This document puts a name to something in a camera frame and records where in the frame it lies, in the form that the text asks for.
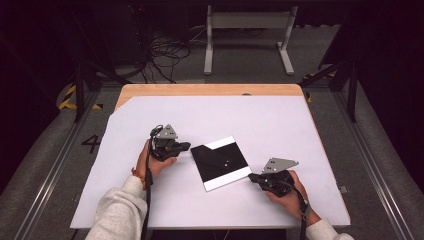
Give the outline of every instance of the sleeve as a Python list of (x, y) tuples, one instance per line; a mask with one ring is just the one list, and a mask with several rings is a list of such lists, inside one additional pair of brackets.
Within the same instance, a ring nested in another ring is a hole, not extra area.
[(315, 224), (307, 227), (306, 237), (308, 237), (309, 240), (353, 240), (353, 238), (346, 233), (338, 234), (327, 219), (321, 219)]
[(99, 201), (93, 227), (86, 239), (141, 239), (147, 213), (146, 192), (138, 177), (110, 189)]

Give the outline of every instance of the hand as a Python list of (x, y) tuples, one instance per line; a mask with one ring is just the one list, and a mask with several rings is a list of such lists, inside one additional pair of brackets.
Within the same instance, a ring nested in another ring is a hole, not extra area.
[[(146, 157), (147, 157), (147, 151), (149, 149), (149, 142), (150, 140), (147, 140), (144, 144), (144, 148), (140, 153), (140, 156), (138, 157), (137, 161), (137, 167), (136, 169), (140, 172), (140, 174), (144, 177), (144, 174), (146, 173)], [(153, 179), (156, 179), (160, 172), (168, 167), (174, 164), (177, 161), (176, 157), (170, 157), (166, 159), (165, 161), (161, 162), (159, 160), (156, 160), (151, 155), (149, 156), (149, 168), (152, 172)]]
[[(294, 180), (295, 188), (302, 194), (302, 197), (308, 200), (308, 194), (306, 193), (305, 187), (300, 182), (299, 177), (297, 176), (295, 171), (289, 170), (290, 175)], [(284, 197), (277, 197), (272, 192), (265, 192), (265, 195), (274, 203), (281, 205), (288, 213), (290, 213), (293, 217), (302, 220), (302, 213), (300, 211), (300, 203), (299, 198), (297, 197), (296, 191), (292, 190), (289, 194)], [(321, 220), (321, 218), (315, 213), (313, 209), (309, 213), (308, 220), (306, 222), (306, 226), (310, 226), (316, 222)]]

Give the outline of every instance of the person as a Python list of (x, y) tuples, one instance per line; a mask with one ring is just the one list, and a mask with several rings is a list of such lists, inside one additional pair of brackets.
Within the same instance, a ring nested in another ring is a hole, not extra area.
[[(122, 188), (111, 188), (99, 201), (93, 227), (86, 239), (125, 239), (140, 240), (143, 222), (147, 213), (145, 202), (145, 161), (149, 140), (146, 141), (141, 151), (136, 168), (133, 169)], [(163, 162), (149, 156), (149, 166), (153, 179), (167, 167), (177, 161), (171, 157)], [(289, 171), (295, 181), (295, 187), (301, 192), (303, 198), (308, 199), (305, 187), (299, 180), (295, 171)], [(300, 203), (295, 191), (284, 197), (278, 198), (271, 192), (266, 196), (274, 203), (281, 205), (289, 214), (301, 220)], [(351, 240), (348, 234), (338, 234), (326, 219), (321, 219), (311, 209), (306, 222), (306, 236), (309, 240)]]

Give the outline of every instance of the white paper sheet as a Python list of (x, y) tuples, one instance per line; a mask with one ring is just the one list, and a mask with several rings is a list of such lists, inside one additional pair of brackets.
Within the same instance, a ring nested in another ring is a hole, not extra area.
[[(260, 173), (270, 157), (299, 161), (293, 170), (305, 185), (314, 210), (333, 225), (350, 225), (303, 97), (158, 96), (134, 97), (110, 117), (71, 228), (92, 226), (99, 199), (109, 188), (122, 186), (158, 124), (171, 124), (178, 141), (192, 146), (233, 136), (254, 173)], [(150, 228), (298, 225), (248, 178), (206, 192), (190, 151), (182, 152), (152, 186)]]

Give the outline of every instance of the black and white card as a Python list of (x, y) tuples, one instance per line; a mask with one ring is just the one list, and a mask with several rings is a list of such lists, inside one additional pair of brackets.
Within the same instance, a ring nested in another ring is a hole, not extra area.
[(252, 173), (233, 137), (191, 148), (191, 153), (206, 191)]

